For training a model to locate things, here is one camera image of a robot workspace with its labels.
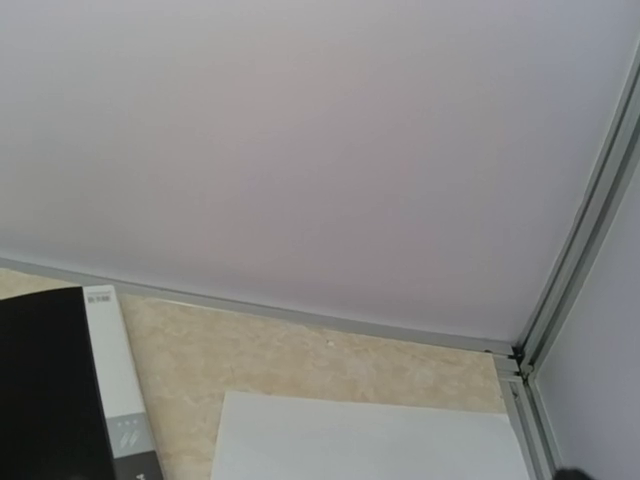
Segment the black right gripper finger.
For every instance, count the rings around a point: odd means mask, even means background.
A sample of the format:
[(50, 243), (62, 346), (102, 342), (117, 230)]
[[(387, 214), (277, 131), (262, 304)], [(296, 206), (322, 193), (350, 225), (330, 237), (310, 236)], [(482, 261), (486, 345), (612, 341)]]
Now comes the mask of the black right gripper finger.
[(559, 468), (554, 480), (590, 480), (590, 475), (579, 468)]

